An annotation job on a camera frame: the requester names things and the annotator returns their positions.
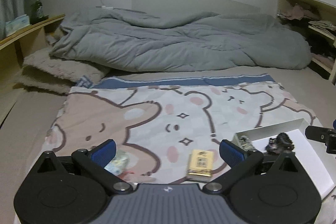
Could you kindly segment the multicolour twisted rope knot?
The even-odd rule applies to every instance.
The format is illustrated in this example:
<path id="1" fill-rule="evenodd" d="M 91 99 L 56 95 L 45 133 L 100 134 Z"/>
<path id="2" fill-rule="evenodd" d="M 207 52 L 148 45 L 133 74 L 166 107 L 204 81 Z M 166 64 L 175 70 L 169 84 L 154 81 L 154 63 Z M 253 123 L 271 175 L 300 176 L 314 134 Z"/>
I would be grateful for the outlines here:
<path id="1" fill-rule="evenodd" d="M 238 138 L 239 147 L 244 151 L 254 151 L 256 148 L 248 136 L 242 135 Z"/>

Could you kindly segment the blue floral brocade pouch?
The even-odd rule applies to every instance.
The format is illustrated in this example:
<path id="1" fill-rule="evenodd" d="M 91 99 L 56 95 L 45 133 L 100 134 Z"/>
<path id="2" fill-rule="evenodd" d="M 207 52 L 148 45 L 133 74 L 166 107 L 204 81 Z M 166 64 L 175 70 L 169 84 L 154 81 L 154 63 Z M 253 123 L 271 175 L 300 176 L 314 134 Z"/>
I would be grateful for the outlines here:
<path id="1" fill-rule="evenodd" d="M 119 176 L 126 170 L 128 163 L 129 155 L 122 150 L 117 150 L 115 157 L 104 167 L 104 169 L 115 176 Z"/>

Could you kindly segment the yellow tissue packet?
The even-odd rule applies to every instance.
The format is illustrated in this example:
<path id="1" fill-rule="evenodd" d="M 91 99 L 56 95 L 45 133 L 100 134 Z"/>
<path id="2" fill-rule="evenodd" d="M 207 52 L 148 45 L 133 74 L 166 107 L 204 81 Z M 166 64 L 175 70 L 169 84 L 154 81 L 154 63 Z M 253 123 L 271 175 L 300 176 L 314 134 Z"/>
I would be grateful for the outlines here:
<path id="1" fill-rule="evenodd" d="M 187 179 L 198 182 L 209 182 L 213 176 L 213 162 L 213 151 L 194 149 L 189 157 Z"/>

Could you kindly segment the cartoon bear blanket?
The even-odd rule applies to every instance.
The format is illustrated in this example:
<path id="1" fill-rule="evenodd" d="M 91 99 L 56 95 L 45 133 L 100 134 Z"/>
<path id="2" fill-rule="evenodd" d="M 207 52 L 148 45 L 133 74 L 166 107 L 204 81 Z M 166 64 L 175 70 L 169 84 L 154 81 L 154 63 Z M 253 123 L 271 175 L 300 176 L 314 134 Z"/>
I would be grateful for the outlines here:
<path id="1" fill-rule="evenodd" d="M 121 178 L 179 184 L 194 149 L 214 153 L 217 177 L 228 170 L 219 157 L 221 140 L 296 119 L 320 125 L 312 110 L 268 74 L 157 81 L 111 77 L 70 89 L 42 149 L 68 156 L 113 139 L 129 159 L 118 172 Z"/>

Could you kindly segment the beige fluffy folded blanket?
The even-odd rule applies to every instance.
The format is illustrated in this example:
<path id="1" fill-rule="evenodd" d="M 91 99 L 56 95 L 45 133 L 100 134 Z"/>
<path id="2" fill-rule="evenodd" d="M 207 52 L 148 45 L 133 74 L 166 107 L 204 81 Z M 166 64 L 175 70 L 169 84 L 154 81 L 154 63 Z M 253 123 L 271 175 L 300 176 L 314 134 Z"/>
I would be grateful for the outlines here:
<path id="1" fill-rule="evenodd" d="M 53 57 L 50 50 L 45 48 L 24 58 L 17 83 L 67 94 L 80 80 L 86 80 L 89 85 L 93 85 L 103 79 L 109 71 L 109 68 L 99 64 Z"/>

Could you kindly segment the right wooden shelf unit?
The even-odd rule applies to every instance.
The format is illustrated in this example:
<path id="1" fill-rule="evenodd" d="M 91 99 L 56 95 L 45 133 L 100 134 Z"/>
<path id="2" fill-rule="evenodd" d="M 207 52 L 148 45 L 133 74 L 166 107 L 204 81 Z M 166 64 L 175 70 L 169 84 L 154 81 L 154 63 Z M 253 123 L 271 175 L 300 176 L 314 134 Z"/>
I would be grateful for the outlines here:
<path id="1" fill-rule="evenodd" d="M 308 42 L 309 68 L 335 84 L 335 5 L 319 0 L 278 0 L 277 17 Z"/>

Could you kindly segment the clothes on right shelf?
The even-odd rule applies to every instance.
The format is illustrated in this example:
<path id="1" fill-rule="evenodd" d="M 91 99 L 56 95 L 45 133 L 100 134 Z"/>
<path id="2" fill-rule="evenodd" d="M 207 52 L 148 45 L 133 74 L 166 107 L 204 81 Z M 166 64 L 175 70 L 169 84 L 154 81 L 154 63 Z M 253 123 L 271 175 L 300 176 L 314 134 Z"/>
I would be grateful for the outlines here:
<path id="1" fill-rule="evenodd" d="M 315 8 L 296 3 L 277 13 L 280 22 L 300 33 L 308 42 L 312 57 L 329 69 L 335 63 L 335 23 L 322 20 Z"/>

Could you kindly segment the grey quilted duvet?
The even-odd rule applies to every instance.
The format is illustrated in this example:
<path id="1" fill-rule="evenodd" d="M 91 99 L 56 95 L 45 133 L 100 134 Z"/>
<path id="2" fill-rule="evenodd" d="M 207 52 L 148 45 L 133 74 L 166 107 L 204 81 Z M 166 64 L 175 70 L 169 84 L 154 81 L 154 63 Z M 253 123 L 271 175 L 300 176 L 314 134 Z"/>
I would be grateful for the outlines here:
<path id="1" fill-rule="evenodd" d="M 85 9 L 61 23 L 51 50 L 127 72 L 195 72 L 239 66 L 300 70 L 311 62 L 308 42 L 267 14 L 150 15 Z"/>

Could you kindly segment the left wooden shelf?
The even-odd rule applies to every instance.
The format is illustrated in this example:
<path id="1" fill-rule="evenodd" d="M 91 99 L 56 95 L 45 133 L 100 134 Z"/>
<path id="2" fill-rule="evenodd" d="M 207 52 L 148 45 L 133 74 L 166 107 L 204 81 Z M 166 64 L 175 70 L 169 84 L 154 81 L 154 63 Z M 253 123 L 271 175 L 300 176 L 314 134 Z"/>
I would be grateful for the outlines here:
<path id="1" fill-rule="evenodd" d="M 53 33 L 65 15 L 53 16 L 47 20 L 27 26 L 1 40 L 1 93 L 13 90 L 21 74 L 23 60 L 30 54 L 48 47 L 46 36 Z"/>

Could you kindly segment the green glass bottle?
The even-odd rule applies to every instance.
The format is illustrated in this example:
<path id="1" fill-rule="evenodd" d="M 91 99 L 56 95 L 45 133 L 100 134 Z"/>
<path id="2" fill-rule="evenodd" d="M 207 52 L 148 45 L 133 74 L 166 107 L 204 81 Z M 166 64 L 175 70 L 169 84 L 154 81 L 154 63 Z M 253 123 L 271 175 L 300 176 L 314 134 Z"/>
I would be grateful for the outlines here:
<path id="1" fill-rule="evenodd" d="M 44 20 L 43 5 L 41 0 L 35 0 L 35 3 L 31 5 L 31 24 L 37 24 Z"/>

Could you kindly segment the blue tissue box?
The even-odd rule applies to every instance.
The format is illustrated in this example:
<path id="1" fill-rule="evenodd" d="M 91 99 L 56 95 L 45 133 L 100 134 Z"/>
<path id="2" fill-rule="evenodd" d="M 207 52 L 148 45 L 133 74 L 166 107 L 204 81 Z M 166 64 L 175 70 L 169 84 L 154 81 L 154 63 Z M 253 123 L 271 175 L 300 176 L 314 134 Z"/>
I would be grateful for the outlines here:
<path id="1" fill-rule="evenodd" d="M 5 24 L 6 36 L 10 36 L 15 32 L 17 32 L 18 30 L 21 30 L 29 25 L 30 25 L 30 18 L 27 14 L 19 16 L 14 20 L 8 21 Z"/>

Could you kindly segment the grey curtain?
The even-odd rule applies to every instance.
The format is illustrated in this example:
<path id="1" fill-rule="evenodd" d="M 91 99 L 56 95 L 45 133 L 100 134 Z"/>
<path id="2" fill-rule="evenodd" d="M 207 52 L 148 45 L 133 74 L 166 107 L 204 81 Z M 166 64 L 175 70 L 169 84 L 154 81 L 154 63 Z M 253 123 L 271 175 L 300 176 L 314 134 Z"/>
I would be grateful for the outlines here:
<path id="1" fill-rule="evenodd" d="M 25 13 L 24 0 L 1 0 L 0 1 L 1 16 L 1 40 L 6 37 L 6 22 Z"/>

